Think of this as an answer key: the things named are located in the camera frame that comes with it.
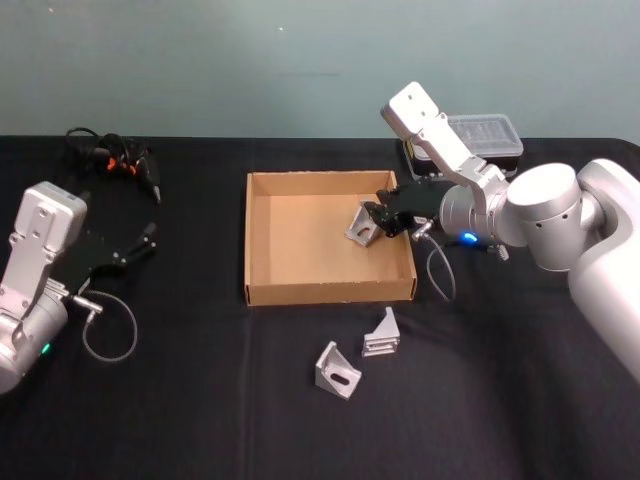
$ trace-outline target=black tablecloth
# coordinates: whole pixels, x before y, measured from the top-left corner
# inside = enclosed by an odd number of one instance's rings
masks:
[[[159,225],[158,255],[102,285],[137,314],[139,346],[123,364],[100,364],[73,317],[0,397],[0,479],[640,476],[640,387],[572,304],[566,275],[536,268],[525,250],[506,264],[452,251],[454,305],[425,281],[416,252],[418,293],[394,305],[392,356],[359,356],[384,305],[246,307],[246,174],[395,169],[407,180],[394,142],[149,142],[162,207],[125,181],[95,184],[87,219],[114,244]],[[626,142],[524,143],[522,170],[607,157],[640,177],[640,149]],[[56,174],[60,147],[0,138],[2,235],[23,190]],[[313,384],[329,340],[363,371],[348,402]]]

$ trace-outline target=gray cable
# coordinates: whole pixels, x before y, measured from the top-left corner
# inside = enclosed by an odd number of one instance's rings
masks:
[[[440,294],[442,298],[444,298],[447,302],[452,302],[456,298],[456,277],[453,274],[453,269],[451,268],[451,264],[449,263],[447,256],[444,254],[442,247],[438,244],[438,242],[436,242],[431,237],[431,235],[423,235],[422,238],[430,240],[431,243],[433,243],[433,246],[435,247],[433,250],[431,250],[431,253],[429,253],[429,256],[427,257],[427,275],[429,275],[429,280],[431,280],[431,284],[433,285],[433,288],[436,289],[436,291]],[[431,259],[436,253],[440,254],[440,257],[442,257],[442,262],[444,263],[444,266],[447,267],[447,270],[449,271],[449,278],[451,279],[451,297],[447,297],[447,295],[438,286],[438,282],[435,281],[431,273]]]
[[[117,362],[121,362],[122,360],[125,360],[125,359],[129,358],[129,356],[136,349],[136,345],[138,345],[138,322],[136,321],[135,315],[133,314],[133,312],[129,308],[129,305],[124,303],[122,300],[120,300],[115,295],[111,295],[110,293],[102,292],[100,290],[87,290],[84,293],[85,294],[90,294],[90,295],[98,295],[98,296],[102,295],[103,297],[109,298],[111,300],[115,300],[120,305],[122,305],[122,307],[127,311],[127,313],[129,314],[129,318],[131,319],[131,324],[133,325],[133,341],[131,342],[131,347],[129,347],[129,350],[127,350],[125,353],[123,353],[122,355],[120,355],[118,357],[104,357],[104,356],[100,355],[99,353],[96,353],[96,351],[89,346],[89,342],[87,341],[87,332],[89,330],[89,326],[91,325],[91,322],[88,321],[87,323],[85,323],[84,329],[82,330],[82,343],[84,345],[84,348],[87,350],[89,355],[91,355],[96,360],[100,360],[101,362],[117,363]]]

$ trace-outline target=cardboard box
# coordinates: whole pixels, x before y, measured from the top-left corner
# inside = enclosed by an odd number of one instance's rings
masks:
[[[247,304],[411,300],[416,269],[406,232],[369,248],[344,236],[361,200],[395,186],[392,171],[249,174]]]

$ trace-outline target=wall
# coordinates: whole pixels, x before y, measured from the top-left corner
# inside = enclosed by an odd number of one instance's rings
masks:
[[[410,80],[522,136],[640,142],[637,0],[0,0],[0,132],[392,136]]]

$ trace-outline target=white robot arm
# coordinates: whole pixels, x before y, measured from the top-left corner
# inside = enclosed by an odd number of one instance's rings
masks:
[[[77,238],[86,213],[83,200],[49,182],[28,188],[22,197],[0,283],[0,394],[20,382],[64,326],[67,299],[90,315],[102,312],[100,305],[70,295],[49,278],[56,259]]]
[[[403,140],[422,147],[455,182],[442,199],[450,235],[528,246],[546,270],[568,271],[574,302],[640,382],[640,182],[610,160],[551,163],[508,183],[469,152],[429,95],[410,83],[383,107]]]

